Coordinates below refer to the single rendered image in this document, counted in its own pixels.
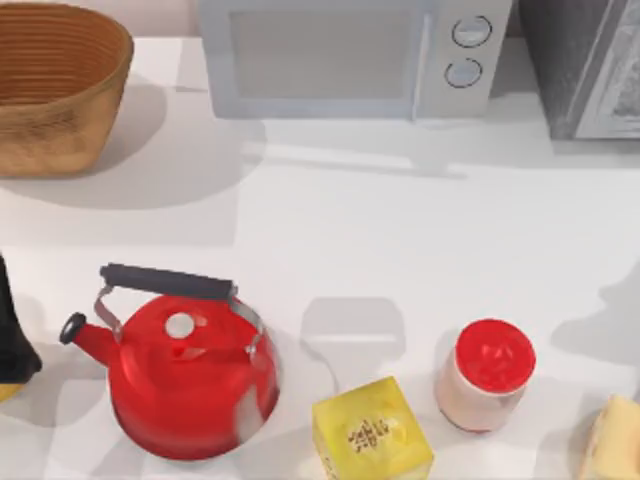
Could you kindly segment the round microwave knob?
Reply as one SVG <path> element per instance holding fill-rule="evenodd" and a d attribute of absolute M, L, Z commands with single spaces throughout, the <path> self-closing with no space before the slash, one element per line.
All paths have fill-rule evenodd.
<path fill-rule="evenodd" d="M 485 16 L 467 17 L 455 23 L 452 39 L 462 48 L 476 48 L 490 38 L 492 30 L 492 24 Z"/>
<path fill-rule="evenodd" d="M 482 75 L 482 65 L 471 58 L 451 62 L 444 71 L 447 84 L 455 89 L 465 89 L 475 85 Z"/>

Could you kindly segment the microwave oven door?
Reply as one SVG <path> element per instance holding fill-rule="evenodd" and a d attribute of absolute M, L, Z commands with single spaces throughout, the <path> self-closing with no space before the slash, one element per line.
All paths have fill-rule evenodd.
<path fill-rule="evenodd" d="M 425 0 L 197 0 L 219 118 L 405 118 Z"/>

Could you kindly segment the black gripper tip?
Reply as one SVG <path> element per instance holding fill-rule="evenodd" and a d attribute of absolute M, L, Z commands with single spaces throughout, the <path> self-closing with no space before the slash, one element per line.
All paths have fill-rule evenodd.
<path fill-rule="evenodd" d="M 0 385 L 26 384 L 43 367 L 20 325 L 3 255 L 0 253 Z"/>

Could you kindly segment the brown woven basket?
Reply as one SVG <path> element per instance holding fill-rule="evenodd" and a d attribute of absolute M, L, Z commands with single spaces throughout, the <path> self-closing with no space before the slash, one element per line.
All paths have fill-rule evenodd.
<path fill-rule="evenodd" d="M 92 168 L 134 55 L 117 20 L 61 2 L 0 0 L 0 178 Z"/>

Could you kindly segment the white jar with red lid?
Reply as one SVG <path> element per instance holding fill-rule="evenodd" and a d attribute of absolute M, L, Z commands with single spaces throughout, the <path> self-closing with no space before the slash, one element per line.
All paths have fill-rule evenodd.
<path fill-rule="evenodd" d="M 439 410 L 457 428 L 485 434 L 504 426 L 537 363 L 533 344 L 515 325 L 495 318 L 462 328 L 434 382 Z"/>

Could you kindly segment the pale yellow bread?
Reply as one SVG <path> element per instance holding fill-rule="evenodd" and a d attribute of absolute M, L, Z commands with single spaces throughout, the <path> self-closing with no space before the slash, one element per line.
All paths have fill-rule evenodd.
<path fill-rule="evenodd" d="M 577 480 L 640 480 L 640 404 L 609 398 L 593 423 Z"/>

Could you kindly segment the pale microwave oven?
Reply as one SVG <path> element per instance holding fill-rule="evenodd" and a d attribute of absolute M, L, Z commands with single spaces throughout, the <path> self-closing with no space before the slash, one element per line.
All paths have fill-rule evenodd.
<path fill-rule="evenodd" d="M 414 102 L 409 116 L 413 121 L 469 118 L 482 115 L 487 107 L 497 62 L 509 23 L 513 0 L 425 0 L 428 11 L 420 41 Z M 462 48 L 452 39 L 452 28 L 463 18 L 485 16 L 492 34 L 476 48 Z M 481 79 L 473 86 L 455 89 L 444 78 L 451 63 L 464 58 L 483 67 Z"/>

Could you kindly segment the yellow box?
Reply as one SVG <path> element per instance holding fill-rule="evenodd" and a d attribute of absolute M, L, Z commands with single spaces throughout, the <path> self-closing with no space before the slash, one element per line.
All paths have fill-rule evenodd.
<path fill-rule="evenodd" d="M 313 404 L 312 439 L 328 480 L 428 480 L 434 462 L 392 376 Z"/>

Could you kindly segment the grey cabinet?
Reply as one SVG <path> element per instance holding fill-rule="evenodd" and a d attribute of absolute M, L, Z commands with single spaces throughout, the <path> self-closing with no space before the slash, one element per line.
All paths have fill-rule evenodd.
<path fill-rule="evenodd" d="M 640 139 L 640 0 L 519 0 L 554 139 Z"/>

